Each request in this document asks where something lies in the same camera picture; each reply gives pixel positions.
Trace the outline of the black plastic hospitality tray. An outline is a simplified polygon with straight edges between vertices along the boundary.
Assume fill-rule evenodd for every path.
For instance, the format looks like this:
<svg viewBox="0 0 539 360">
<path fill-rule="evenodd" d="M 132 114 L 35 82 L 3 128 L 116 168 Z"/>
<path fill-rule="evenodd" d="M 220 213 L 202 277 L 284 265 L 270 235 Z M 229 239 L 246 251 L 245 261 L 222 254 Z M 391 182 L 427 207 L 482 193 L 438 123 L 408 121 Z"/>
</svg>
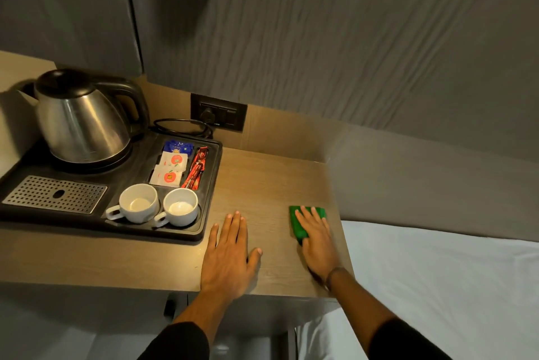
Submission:
<svg viewBox="0 0 539 360">
<path fill-rule="evenodd" d="M 174 227 L 170 224 L 155 228 L 154 220 L 139 225 L 132 224 L 125 218 L 108 220 L 105 211 L 118 204 L 123 190 L 135 184 L 149 184 L 152 171 L 159 163 L 163 146 L 167 140 L 193 143 L 194 153 L 202 146 L 209 148 L 205 170 L 201 176 L 199 187 L 195 191 L 198 196 L 196 220 L 185 228 Z M 204 236 L 222 152 L 222 143 L 216 140 L 188 136 L 174 137 L 147 132 L 141 140 L 133 144 L 131 156 L 122 165 L 97 174 L 73 174 L 58 171 L 51 166 L 49 163 L 50 150 L 44 139 L 40 139 L 6 175 L 0 178 L 0 225 L 5 224 L 12 227 L 27 224 L 54 226 L 84 231 L 111 232 L 130 237 L 141 236 L 162 240 L 199 242 Z M 2 200 L 29 175 L 101 184 L 108 188 L 93 213 L 89 215 L 2 204 Z"/>
</svg>

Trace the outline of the red stick sachet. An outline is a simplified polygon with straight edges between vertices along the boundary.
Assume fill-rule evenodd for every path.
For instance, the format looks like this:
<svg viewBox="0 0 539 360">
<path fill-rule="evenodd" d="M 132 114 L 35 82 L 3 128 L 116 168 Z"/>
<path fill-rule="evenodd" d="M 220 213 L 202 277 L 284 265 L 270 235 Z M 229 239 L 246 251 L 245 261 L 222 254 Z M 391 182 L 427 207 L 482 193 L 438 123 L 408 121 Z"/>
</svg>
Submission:
<svg viewBox="0 0 539 360">
<path fill-rule="evenodd" d="M 195 158 L 194 158 L 194 160 L 193 160 L 192 166 L 193 166 L 194 163 L 195 163 L 196 161 L 198 161 L 198 160 L 203 160 L 203 161 L 206 163 L 206 157 L 207 157 L 208 152 L 209 152 L 209 148 L 208 148 L 207 146 L 202 146 L 202 147 L 200 147 L 200 148 L 197 150 L 197 153 L 195 154 Z M 197 184 L 199 184 L 203 172 L 200 174 L 200 176 L 199 176 L 199 178 L 198 178 Z"/>
<path fill-rule="evenodd" d="M 194 163 L 194 165 L 192 166 L 186 180 L 184 181 L 184 183 L 181 185 L 181 188 L 187 188 L 187 189 L 191 189 L 191 190 L 197 190 L 198 189 L 198 178 L 200 176 L 200 174 L 203 172 L 204 170 L 204 161 L 203 160 L 198 160 Z"/>
</svg>

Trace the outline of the white sachet with red print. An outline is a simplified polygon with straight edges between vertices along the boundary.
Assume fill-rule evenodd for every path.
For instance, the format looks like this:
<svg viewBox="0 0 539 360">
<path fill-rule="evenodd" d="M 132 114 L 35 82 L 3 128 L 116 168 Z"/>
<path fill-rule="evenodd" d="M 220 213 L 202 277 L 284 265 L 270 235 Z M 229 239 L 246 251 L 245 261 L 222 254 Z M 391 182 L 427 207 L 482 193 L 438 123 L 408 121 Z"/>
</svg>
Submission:
<svg viewBox="0 0 539 360">
<path fill-rule="evenodd" d="M 184 172 L 189 159 L 189 155 L 179 152 L 164 151 L 159 159 L 158 166 L 167 171 Z"/>
<path fill-rule="evenodd" d="M 149 184 L 153 186 L 180 187 L 184 171 L 178 167 L 155 165 Z"/>
</svg>

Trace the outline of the white bed sheet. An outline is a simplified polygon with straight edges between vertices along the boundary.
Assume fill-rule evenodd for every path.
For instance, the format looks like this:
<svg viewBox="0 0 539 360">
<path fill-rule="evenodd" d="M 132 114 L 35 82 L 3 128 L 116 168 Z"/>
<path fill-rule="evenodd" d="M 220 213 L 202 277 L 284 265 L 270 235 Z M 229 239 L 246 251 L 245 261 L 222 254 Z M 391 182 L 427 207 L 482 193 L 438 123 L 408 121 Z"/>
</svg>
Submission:
<svg viewBox="0 0 539 360">
<path fill-rule="evenodd" d="M 355 280 L 451 360 L 539 360 L 539 242 L 346 225 Z M 300 360 L 368 360 L 340 303 L 297 327 Z"/>
</svg>

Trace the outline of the grey padded headboard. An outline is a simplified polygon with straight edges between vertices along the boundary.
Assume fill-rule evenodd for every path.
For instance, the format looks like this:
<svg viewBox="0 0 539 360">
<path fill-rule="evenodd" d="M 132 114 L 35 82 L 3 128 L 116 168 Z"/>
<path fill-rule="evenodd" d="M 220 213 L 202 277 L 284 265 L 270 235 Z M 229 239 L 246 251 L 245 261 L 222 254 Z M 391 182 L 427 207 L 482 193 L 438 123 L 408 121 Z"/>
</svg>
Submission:
<svg viewBox="0 0 539 360">
<path fill-rule="evenodd" d="M 539 242 L 539 163 L 349 126 L 326 164 L 343 220 Z"/>
</svg>

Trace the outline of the stainless steel electric kettle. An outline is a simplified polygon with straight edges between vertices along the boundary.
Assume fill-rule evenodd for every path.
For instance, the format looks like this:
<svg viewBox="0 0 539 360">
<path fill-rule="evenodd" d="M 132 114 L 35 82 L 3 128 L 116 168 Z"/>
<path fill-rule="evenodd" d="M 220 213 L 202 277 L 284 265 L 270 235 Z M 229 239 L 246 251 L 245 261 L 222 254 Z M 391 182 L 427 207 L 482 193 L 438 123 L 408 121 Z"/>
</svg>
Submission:
<svg viewBox="0 0 539 360">
<path fill-rule="evenodd" d="M 55 69 L 19 89 L 37 101 L 37 122 L 52 155 L 72 163 L 111 158 L 149 127 L 142 89 L 116 76 Z"/>
</svg>

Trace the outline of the black wall socket plate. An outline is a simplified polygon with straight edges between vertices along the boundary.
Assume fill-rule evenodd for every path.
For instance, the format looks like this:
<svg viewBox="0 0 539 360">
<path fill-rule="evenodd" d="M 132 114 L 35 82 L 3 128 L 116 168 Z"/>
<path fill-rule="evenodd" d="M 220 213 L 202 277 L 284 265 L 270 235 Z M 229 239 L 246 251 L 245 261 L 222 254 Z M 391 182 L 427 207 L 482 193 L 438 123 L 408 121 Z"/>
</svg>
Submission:
<svg viewBox="0 0 539 360">
<path fill-rule="evenodd" d="M 190 94 L 190 116 L 192 119 L 201 121 L 199 119 L 200 112 L 209 106 L 216 110 L 216 123 L 210 125 L 211 127 L 243 132 L 248 109 L 246 104 Z"/>
</svg>

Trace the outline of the person's right hand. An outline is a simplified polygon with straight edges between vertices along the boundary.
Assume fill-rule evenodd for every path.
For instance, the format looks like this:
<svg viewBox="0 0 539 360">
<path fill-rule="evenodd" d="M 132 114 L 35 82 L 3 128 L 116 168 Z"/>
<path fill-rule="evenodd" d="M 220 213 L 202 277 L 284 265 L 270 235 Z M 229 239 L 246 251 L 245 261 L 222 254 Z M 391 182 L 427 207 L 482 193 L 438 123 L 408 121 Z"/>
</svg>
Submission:
<svg viewBox="0 0 539 360">
<path fill-rule="evenodd" d="M 300 206 L 300 211 L 295 211 L 295 214 L 308 233 L 308 238 L 303 240 L 301 246 L 306 264 L 309 270 L 318 277 L 320 283 L 326 284 L 331 272 L 341 267 L 327 219 L 322 219 L 320 233 L 310 233 L 310 209 Z"/>
</svg>

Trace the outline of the white ceramic cup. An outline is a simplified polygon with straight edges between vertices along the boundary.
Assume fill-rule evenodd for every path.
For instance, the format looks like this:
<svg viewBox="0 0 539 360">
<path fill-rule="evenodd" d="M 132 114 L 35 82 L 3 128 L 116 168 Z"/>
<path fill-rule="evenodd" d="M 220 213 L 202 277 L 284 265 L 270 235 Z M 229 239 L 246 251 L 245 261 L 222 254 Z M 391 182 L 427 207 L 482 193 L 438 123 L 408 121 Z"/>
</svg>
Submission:
<svg viewBox="0 0 539 360">
<path fill-rule="evenodd" d="M 198 216 L 198 196 L 188 188 L 170 191 L 163 200 L 163 212 L 154 217 L 154 227 L 165 225 L 184 228 L 191 225 Z"/>
<path fill-rule="evenodd" d="M 108 208 L 108 220 L 125 218 L 132 224 L 144 224 L 154 219 L 160 210 L 157 190 L 149 184 L 135 184 L 122 191 L 118 204 Z"/>
</svg>

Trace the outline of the person's right forearm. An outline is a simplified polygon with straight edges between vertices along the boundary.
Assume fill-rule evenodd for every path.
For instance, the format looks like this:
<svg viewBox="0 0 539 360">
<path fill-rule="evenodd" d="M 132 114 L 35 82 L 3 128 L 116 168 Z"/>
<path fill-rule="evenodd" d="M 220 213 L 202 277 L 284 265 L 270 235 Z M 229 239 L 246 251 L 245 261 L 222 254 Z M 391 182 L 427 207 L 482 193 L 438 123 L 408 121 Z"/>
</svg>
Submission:
<svg viewBox="0 0 539 360">
<path fill-rule="evenodd" d="M 452 360 L 344 268 L 334 268 L 326 285 L 340 303 L 368 360 Z"/>
</svg>

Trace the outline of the person's left hand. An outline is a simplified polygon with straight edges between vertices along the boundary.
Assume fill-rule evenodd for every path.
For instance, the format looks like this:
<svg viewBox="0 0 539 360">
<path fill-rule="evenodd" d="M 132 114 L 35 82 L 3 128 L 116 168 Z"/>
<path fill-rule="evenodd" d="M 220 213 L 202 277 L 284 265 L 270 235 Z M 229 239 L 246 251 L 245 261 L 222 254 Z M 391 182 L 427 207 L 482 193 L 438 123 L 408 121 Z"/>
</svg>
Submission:
<svg viewBox="0 0 539 360">
<path fill-rule="evenodd" d="M 247 272 L 248 229 L 246 218 L 241 215 L 241 241 L 238 248 L 229 249 L 229 217 L 219 226 L 217 247 L 212 254 L 204 256 L 200 291 L 224 290 L 238 299 L 252 287 L 255 276 Z"/>
</svg>

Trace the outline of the green scrub sponge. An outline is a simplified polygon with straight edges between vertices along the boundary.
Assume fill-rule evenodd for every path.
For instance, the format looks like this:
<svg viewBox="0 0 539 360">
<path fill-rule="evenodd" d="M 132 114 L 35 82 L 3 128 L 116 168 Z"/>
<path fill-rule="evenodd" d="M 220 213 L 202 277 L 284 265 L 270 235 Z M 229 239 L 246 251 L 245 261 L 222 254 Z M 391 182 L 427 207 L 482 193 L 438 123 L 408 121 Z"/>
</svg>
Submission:
<svg viewBox="0 0 539 360">
<path fill-rule="evenodd" d="M 323 207 L 315 207 L 315 209 L 321 219 L 327 217 L 326 210 Z M 289 217 L 290 217 L 292 232 L 298 244 L 302 246 L 303 240 L 305 238 L 308 238 L 308 233 L 303 228 L 298 217 L 295 214 L 295 211 L 300 211 L 300 206 L 289 206 L 288 210 L 289 210 Z"/>
</svg>

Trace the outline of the perforated metal drip grate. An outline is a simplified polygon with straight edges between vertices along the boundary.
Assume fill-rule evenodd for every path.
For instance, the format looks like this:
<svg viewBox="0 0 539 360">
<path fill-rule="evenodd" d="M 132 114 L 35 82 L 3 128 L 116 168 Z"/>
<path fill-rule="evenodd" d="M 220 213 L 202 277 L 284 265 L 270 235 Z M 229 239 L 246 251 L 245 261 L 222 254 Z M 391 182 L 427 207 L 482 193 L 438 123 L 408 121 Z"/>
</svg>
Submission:
<svg viewBox="0 0 539 360">
<path fill-rule="evenodd" d="M 89 215 L 107 188 L 101 184 L 29 175 L 2 200 L 2 204 Z"/>
</svg>

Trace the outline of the blue sachet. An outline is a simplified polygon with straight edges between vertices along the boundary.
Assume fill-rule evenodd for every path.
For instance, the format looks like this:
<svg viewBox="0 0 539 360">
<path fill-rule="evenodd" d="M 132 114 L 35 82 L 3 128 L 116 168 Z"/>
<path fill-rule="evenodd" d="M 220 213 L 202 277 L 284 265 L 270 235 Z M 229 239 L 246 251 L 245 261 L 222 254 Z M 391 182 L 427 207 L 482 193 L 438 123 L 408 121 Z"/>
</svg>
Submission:
<svg viewBox="0 0 539 360">
<path fill-rule="evenodd" d="M 188 157 L 192 155 L 193 150 L 193 143 L 183 142 L 180 140 L 167 140 L 163 146 L 164 152 L 183 153 L 187 154 Z"/>
</svg>

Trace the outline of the black kettle base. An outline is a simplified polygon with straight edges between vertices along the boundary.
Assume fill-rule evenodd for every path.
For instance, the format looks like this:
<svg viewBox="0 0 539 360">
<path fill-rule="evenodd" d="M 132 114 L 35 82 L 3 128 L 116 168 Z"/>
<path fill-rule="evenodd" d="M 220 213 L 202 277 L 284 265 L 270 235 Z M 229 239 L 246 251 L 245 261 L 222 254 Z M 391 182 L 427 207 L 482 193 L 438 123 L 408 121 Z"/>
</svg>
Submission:
<svg viewBox="0 0 539 360">
<path fill-rule="evenodd" d="M 112 170 L 125 163 L 131 156 L 133 145 L 129 143 L 122 151 L 111 158 L 90 163 L 72 163 L 49 154 L 49 163 L 58 171 L 73 174 L 97 174 Z"/>
</svg>

